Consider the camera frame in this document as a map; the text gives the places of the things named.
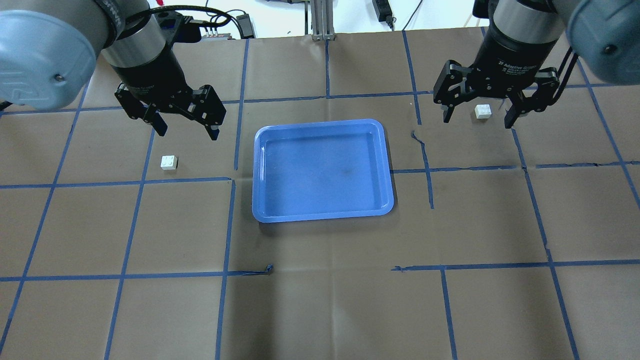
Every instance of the blue tray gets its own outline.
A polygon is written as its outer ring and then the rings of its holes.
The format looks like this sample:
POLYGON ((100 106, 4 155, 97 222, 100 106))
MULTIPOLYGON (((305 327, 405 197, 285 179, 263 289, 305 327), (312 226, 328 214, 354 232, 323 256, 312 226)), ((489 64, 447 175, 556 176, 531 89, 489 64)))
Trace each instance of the blue tray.
POLYGON ((263 127, 253 159, 260 222, 368 217, 394 206, 385 131, 373 119, 263 127))

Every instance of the small white block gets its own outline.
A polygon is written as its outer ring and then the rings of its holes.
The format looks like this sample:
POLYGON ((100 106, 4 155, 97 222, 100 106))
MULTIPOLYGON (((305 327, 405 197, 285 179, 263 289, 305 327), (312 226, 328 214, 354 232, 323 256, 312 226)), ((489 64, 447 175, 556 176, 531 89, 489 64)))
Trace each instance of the small white block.
POLYGON ((175 170, 178 167, 178 157, 176 155, 165 155, 160 161, 163 170, 175 170))
POLYGON ((488 119, 490 117, 491 117, 491 105, 488 105, 488 104, 476 105, 477 119, 488 119))

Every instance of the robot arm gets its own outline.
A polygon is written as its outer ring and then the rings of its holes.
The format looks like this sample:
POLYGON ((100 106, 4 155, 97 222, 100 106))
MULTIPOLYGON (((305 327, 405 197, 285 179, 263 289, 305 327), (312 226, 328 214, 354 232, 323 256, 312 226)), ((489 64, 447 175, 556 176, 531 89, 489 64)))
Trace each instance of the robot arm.
POLYGON ((476 60, 469 67, 447 61, 434 86, 444 122, 456 105, 476 97, 509 98, 504 125, 510 128, 518 117, 556 103, 578 55, 600 79, 640 83, 640 1, 476 0, 474 15, 490 20, 476 60), (540 69, 565 26, 572 48, 563 64, 540 69), (527 97, 523 90, 533 83, 537 90, 527 97))
POLYGON ((0 0, 0 98, 39 110, 64 107, 102 52, 122 80, 115 95, 128 116, 164 136, 158 112, 177 113, 217 139, 224 105, 211 85, 187 85, 172 51, 175 42, 198 42, 198 27, 209 24, 175 8, 150 10, 147 0, 0 0))

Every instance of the metal bracket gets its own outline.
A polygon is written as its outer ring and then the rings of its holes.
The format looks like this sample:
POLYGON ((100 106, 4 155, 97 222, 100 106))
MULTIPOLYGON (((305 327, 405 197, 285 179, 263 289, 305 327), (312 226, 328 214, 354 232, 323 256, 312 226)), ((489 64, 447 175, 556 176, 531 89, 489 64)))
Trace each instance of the metal bracket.
POLYGON ((333 30, 333 0, 310 0, 311 27, 314 41, 334 40, 333 30))

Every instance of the white floor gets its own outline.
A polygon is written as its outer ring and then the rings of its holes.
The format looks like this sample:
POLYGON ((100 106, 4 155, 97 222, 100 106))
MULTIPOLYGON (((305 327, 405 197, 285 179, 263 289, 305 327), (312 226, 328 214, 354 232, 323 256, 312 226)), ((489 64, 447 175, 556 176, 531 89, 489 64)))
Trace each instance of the white floor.
MULTIPOLYGON (((148 0, 157 6, 156 0, 148 0)), ((420 0, 389 0, 400 30, 409 20, 420 0)), ((199 5, 205 0, 164 0, 165 5, 199 5)), ((471 17, 474 0, 423 0, 407 29, 444 29, 464 26, 488 26, 488 20, 471 17)), ((242 9, 249 13, 257 37, 295 37, 305 34, 305 5, 278 0, 210 0, 209 6, 223 11, 242 9)), ((204 13, 182 12, 196 19, 208 19, 204 13)), ((333 21, 336 33, 374 33, 390 31, 376 18, 371 0, 333 0, 333 21)), ((233 26, 220 29, 238 37, 233 26)))

